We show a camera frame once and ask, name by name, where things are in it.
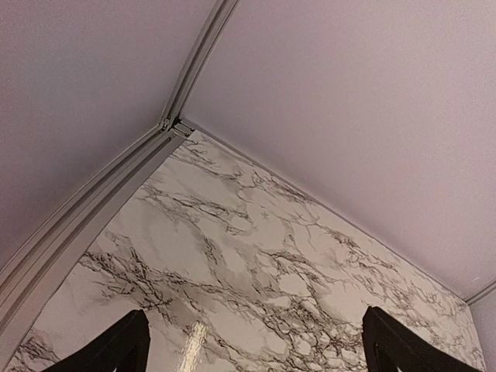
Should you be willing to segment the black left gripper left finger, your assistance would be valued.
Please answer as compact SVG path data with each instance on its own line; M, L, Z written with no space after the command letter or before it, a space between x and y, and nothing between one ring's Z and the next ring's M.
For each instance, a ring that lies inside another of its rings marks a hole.
M146 314L132 310L49 372L146 371L150 330Z

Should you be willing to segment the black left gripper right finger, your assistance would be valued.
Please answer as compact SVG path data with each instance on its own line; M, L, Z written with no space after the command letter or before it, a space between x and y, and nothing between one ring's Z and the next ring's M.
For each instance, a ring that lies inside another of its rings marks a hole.
M368 307L363 316L362 340L369 371L476 370L436 349L377 306Z

